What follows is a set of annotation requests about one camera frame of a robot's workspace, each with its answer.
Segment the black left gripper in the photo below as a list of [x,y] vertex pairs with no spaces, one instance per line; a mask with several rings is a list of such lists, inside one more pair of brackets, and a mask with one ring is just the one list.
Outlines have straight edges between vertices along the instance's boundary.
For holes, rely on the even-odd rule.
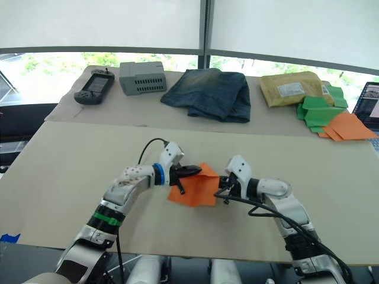
[[202,168],[196,165],[188,166],[171,166],[170,168],[170,185],[177,186],[181,195],[185,194],[185,189],[180,178],[195,176],[202,171]]

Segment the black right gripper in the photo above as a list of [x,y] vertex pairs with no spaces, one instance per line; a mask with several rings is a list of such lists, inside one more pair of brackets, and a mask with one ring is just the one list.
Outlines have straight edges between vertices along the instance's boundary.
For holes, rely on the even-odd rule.
[[219,177],[219,190],[227,190],[227,196],[239,197],[239,182],[235,174]]

